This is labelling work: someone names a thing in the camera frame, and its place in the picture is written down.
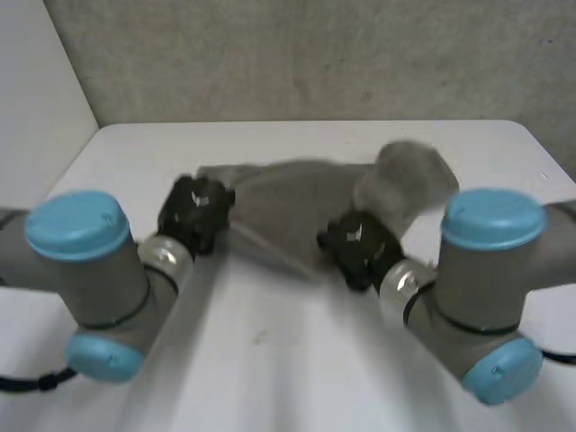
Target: gray cloth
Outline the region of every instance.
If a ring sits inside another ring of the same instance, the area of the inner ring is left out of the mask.
[[[399,238],[424,210],[458,190],[439,153],[422,144],[384,146],[374,164],[291,160],[267,166],[205,166],[198,175],[236,190],[230,243],[316,278],[332,268],[316,235],[351,208],[368,210]]]

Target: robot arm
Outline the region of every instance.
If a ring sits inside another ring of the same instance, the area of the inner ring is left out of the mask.
[[[448,206],[437,269],[405,256],[364,213],[331,223],[318,242],[348,286],[373,285],[388,321],[408,328],[481,402],[498,404],[535,381],[545,356],[557,360],[518,324],[530,291],[576,281],[575,222],[576,202],[541,207],[520,193],[481,189]]]
[[[167,197],[158,231],[136,246],[107,193],[69,193],[37,209],[0,211],[0,278],[58,293],[78,324],[70,368],[114,383],[134,376],[151,349],[197,254],[227,225],[234,193],[183,176]]]

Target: white table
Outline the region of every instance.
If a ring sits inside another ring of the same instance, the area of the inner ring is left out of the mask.
[[[509,121],[310,121],[116,125],[100,130],[53,194],[109,191],[146,237],[173,180],[200,165],[321,156],[372,161],[390,140],[437,147],[461,182],[506,186],[541,202],[576,185]],[[436,259],[439,212],[403,240]],[[125,386],[76,378],[57,391],[0,395],[0,430],[427,431],[576,429],[576,368],[546,364],[513,403],[486,408],[407,333],[391,334],[373,297],[314,285],[220,252],[197,266],[144,371]],[[576,290],[532,294],[522,329],[576,352]],[[0,371],[34,376],[62,365],[74,322],[56,296],[0,291]]]

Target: light blue joint cap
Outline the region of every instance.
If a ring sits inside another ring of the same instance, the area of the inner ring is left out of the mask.
[[[543,362],[542,351],[532,341],[514,339],[475,364],[462,386],[486,405],[510,401],[534,383]]]
[[[108,193],[67,193],[31,211],[24,225],[28,244],[42,256],[82,262],[115,252],[130,235],[130,224]]]
[[[545,209],[529,196],[506,189],[459,193],[442,220],[444,241],[479,251],[517,248],[545,228]]]
[[[79,374],[108,383],[126,383],[144,363],[140,351],[91,335],[74,335],[68,341],[64,357]]]

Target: gray wall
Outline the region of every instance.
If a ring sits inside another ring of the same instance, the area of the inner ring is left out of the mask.
[[[576,0],[45,0],[101,125],[510,119],[576,176]]]

